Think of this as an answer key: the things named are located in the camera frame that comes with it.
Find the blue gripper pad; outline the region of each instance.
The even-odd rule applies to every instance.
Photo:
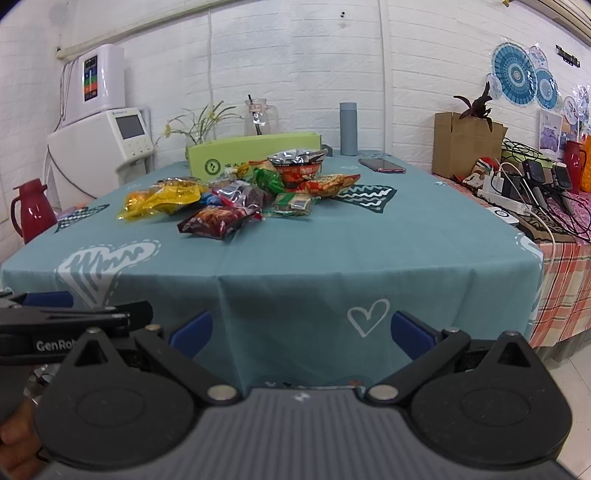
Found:
[[[74,298],[68,291],[46,291],[42,293],[27,293],[22,302],[23,307],[52,307],[71,309]]]
[[[188,358],[193,358],[207,345],[213,333],[213,319],[203,312],[170,334],[168,344]]]
[[[429,332],[423,329],[421,323],[412,315],[403,312],[394,313],[390,323],[392,340],[413,360],[437,344],[436,331]]]

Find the red thermos flask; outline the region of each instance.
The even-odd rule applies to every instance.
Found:
[[[25,243],[29,243],[37,235],[57,223],[56,214],[53,213],[53,209],[43,193],[47,190],[47,185],[41,185],[41,180],[28,181],[14,190],[16,189],[18,189],[18,197],[10,204],[10,218],[17,233]],[[14,215],[14,207],[19,201],[21,202],[22,228],[18,226]]]

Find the paper fan decoration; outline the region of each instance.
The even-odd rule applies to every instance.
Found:
[[[531,63],[536,70],[548,70],[548,58],[546,58],[546,54],[542,51],[538,44],[530,47],[530,49],[527,51],[527,54],[529,55]]]
[[[553,110],[558,103],[558,85],[552,74],[546,69],[538,69],[535,71],[538,78],[538,93],[536,98],[538,103],[546,110]]]
[[[501,98],[503,96],[503,86],[501,85],[499,77],[492,73],[489,73],[486,76],[486,81],[491,86],[491,90],[488,92],[491,98],[493,100],[498,100],[499,98]]]
[[[514,43],[502,43],[492,55],[492,71],[499,77],[503,94],[516,105],[527,105],[538,91],[534,66],[527,53]]]
[[[572,97],[564,99],[563,113],[570,125],[576,125],[579,121],[579,109]]]

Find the white floor tile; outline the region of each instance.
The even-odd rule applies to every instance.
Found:
[[[573,412],[573,427],[558,461],[578,476],[591,466],[591,391],[569,360],[546,366]]]
[[[585,380],[585,383],[591,388],[591,345],[576,352],[570,361],[579,372],[579,375]]]

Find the finger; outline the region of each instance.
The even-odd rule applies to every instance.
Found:
[[[40,449],[41,442],[37,435],[31,435],[15,445],[2,445],[0,446],[0,466],[10,471],[21,463],[34,458]]]
[[[12,417],[0,427],[0,440],[6,445],[13,445],[27,438],[33,431],[34,415],[33,402],[26,398]]]
[[[12,480],[30,480],[45,467],[45,463],[37,458],[31,458],[8,472]]]

